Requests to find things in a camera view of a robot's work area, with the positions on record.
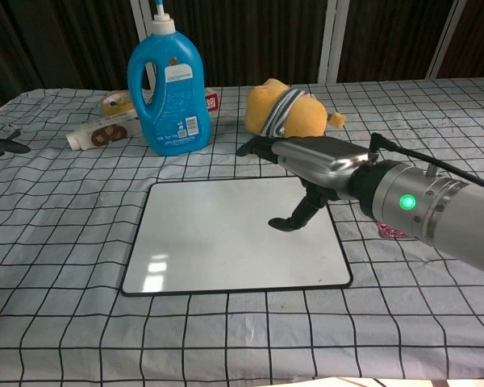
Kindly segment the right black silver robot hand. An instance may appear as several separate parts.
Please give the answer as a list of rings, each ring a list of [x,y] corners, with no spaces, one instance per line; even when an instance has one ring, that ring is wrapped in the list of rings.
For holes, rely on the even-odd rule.
[[[330,136],[271,139],[255,136],[236,150],[278,164],[299,178],[306,195],[289,218],[272,218],[268,224],[279,231],[296,231],[307,225],[329,201],[350,199],[350,180],[364,164],[376,159],[359,145]]]

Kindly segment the pink patterned packet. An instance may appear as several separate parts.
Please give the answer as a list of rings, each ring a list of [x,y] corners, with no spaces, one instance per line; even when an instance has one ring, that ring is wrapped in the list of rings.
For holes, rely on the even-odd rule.
[[[383,239],[408,239],[409,236],[385,223],[376,222],[378,234]]]

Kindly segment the small black clip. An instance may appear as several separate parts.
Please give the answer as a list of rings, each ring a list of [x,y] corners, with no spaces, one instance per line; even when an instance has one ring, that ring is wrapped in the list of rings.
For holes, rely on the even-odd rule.
[[[6,153],[26,154],[30,151],[31,149],[28,146],[12,139],[0,139],[0,156],[4,156]]]

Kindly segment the yellow plush toy striped band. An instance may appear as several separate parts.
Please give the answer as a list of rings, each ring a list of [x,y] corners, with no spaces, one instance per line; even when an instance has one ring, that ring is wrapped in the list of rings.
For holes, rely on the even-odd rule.
[[[345,120],[329,114],[314,94],[270,78],[250,90],[244,125],[253,135],[286,139],[323,136],[327,126],[341,129]]]

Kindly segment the white toothpaste box red end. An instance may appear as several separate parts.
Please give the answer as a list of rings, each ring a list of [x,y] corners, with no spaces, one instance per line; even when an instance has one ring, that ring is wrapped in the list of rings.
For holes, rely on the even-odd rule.
[[[205,100],[206,106],[208,111],[218,110],[219,109],[219,96],[218,94],[210,88],[205,89]],[[138,115],[136,113],[135,107],[133,110],[123,112],[120,114],[115,114],[112,116],[105,116],[111,123],[122,123],[130,119],[137,119]]]

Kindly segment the white board with black rim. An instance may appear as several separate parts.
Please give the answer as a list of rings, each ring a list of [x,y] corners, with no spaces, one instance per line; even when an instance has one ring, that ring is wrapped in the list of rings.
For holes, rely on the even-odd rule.
[[[353,276],[329,210],[278,231],[305,194],[295,177],[156,183],[123,275],[127,296],[344,288]]]

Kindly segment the blue detergent pump bottle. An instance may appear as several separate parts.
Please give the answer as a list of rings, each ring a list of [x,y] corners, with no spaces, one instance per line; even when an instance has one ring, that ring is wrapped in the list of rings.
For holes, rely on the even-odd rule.
[[[155,0],[152,32],[131,54],[127,83],[148,146],[160,156],[204,148],[211,136],[202,58]]]

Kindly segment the yellow round tape roll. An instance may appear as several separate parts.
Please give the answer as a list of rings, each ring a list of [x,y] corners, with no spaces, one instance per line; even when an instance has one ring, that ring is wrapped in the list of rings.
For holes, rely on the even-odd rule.
[[[134,109],[128,90],[113,90],[100,101],[100,107],[105,116],[112,116]]]

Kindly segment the white cream tube brown print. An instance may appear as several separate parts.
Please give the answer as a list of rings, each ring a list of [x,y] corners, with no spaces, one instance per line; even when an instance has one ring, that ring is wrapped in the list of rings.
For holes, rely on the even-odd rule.
[[[104,147],[109,143],[138,136],[141,132],[139,121],[133,119],[101,127],[95,124],[84,124],[68,133],[66,139],[73,151],[79,151]]]

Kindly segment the white black checked tablecloth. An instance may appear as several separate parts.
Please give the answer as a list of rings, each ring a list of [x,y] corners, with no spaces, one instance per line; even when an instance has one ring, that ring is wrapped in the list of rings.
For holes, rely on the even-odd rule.
[[[347,289],[128,298],[120,282],[148,188],[280,176],[239,158],[246,86],[219,90],[212,141],[163,158],[140,138],[75,152],[102,93],[37,89],[0,107],[0,386],[248,387],[321,377],[484,378],[484,273],[330,209]]]

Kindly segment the white metal frame post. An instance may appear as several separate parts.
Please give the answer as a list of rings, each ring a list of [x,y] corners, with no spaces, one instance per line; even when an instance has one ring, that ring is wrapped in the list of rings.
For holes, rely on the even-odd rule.
[[[350,0],[327,0],[317,82],[337,83]]]
[[[428,66],[425,75],[426,79],[435,79],[438,77],[441,65],[443,64],[445,55],[452,41],[453,34],[457,29],[457,25],[461,19],[466,3],[467,0],[453,0],[449,14],[441,31],[438,44],[436,45],[436,49]]]
[[[152,33],[152,2],[151,0],[130,0],[130,4],[137,35],[139,41],[142,41]],[[153,90],[156,80],[153,64],[147,63],[145,70],[148,76],[149,88]]]

